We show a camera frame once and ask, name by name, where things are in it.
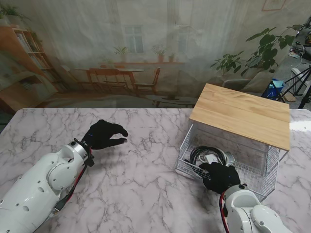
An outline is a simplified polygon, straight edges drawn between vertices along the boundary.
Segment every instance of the black tripod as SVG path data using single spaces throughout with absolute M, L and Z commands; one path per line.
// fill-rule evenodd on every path
M 303 85 L 306 83 L 306 81 L 308 80 L 310 75 L 311 75 L 311 66 L 309 66 L 309 68 L 305 69 L 304 71 L 300 72 L 299 74 L 293 76 L 292 78 L 288 79 L 285 83 L 288 83 L 290 80 L 294 80 L 294 83 L 289 88 L 287 88 L 287 90 L 284 91 L 282 93 L 282 95 L 280 95 L 280 97 L 277 99 L 277 101 L 279 101 L 281 98 L 283 98 L 286 93 L 290 92 L 290 90 L 292 88 L 294 88 L 294 92 L 293 93 L 290 92 L 291 94 L 293 94 L 294 96 L 301 96 L 298 93 L 301 90 L 301 88 L 303 87 Z M 304 78 L 304 80 L 302 81 L 301 85 L 297 89 L 296 88 L 297 83 L 300 82 L 303 78 Z
M 304 28 L 306 28 L 306 29 L 311 29 L 311 16 L 308 18 L 307 22 L 306 22 L 304 25 L 301 26 L 301 28 L 299 29 L 299 31 L 298 31 L 296 37 L 300 34 L 300 32 L 301 32 Z
M 290 80 L 294 80 L 294 83 L 289 88 L 287 88 L 287 90 L 285 92 L 283 92 L 282 95 L 279 96 L 277 101 L 279 101 L 280 99 L 283 99 L 285 94 L 290 92 L 290 90 L 292 88 L 294 88 L 294 93 L 290 92 L 291 94 L 293 94 L 294 96 L 302 96 L 301 94 L 299 94 L 299 91 L 301 90 L 303 85 L 306 83 L 306 81 L 308 80 L 310 75 L 311 75 L 311 66 L 309 66 L 309 68 L 305 69 L 304 71 L 300 72 L 299 74 L 295 75 L 294 77 L 288 79 L 285 83 L 288 83 Z M 301 81 L 303 78 L 304 78 L 304 80 L 302 81 L 301 85 L 298 87 L 298 89 L 296 89 L 297 83 L 299 81 Z M 300 103 L 299 108 L 303 108 L 305 106 L 305 104 L 309 101 L 309 96 L 311 94 L 311 85 L 308 85 L 308 88 L 309 89 L 307 90 L 305 96 L 303 97 L 303 99 L 302 99 L 302 101 Z

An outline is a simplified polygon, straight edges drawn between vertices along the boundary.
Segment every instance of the wire basket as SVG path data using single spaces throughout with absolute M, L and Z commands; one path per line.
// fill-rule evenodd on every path
M 241 183 L 246 183 L 259 201 L 263 201 L 274 191 L 280 149 L 208 125 L 194 123 L 180 147 L 175 169 L 196 179 L 209 178 L 207 171 L 184 161 L 190 161 L 191 151 L 203 145 L 231 152 L 235 158 L 232 165 L 236 168 Z

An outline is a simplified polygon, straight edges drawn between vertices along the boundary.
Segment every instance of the black glove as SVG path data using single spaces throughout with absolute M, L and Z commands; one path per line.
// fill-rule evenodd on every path
M 100 150 L 126 143 L 126 138 L 110 139 L 117 133 L 121 133 L 124 137 L 128 136 L 127 131 L 121 125 L 99 120 L 89 128 L 88 132 L 82 138 L 82 143 L 85 143 L 93 150 Z
M 239 175 L 232 165 L 224 166 L 213 162 L 212 164 L 203 163 L 199 167 L 207 170 L 210 176 L 210 179 L 203 178 L 205 187 L 218 194 L 222 194 L 231 186 L 241 184 Z

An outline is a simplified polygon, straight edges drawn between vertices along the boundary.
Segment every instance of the white marble surface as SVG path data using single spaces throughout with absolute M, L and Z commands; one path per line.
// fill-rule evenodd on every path
M 128 143 L 95 151 L 65 208 L 36 233 L 224 232 L 219 196 L 173 166 L 190 109 L 24 109 L 0 135 L 0 197 L 45 153 L 81 139 L 98 119 L 121 124 Z M 311 228 L 311 113 L 291 110 L 291 151 L 265 201 L 293 232 Z

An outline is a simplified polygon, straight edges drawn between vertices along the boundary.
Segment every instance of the robotic hand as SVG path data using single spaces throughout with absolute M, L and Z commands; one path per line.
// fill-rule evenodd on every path
M 121 125 L 99 120 L 81 142 L 74 139 L 60 151 L 42 156 L 0 199 L 0 233 L 32 233 L 58 213 L 86 167 L 93 166 L 91 150 L 127 142 L 125 138 L 110 139 L 117 133 L 128 136 Z
M 226 233 L 292 233 L 274 210 L 262 205 L 247 185 L 241 184 L 233 166 L 203 163 L 199 167 L 209 172 L 210 179 L 203 179 L 206 188 L 221 194 L 219 207 Z

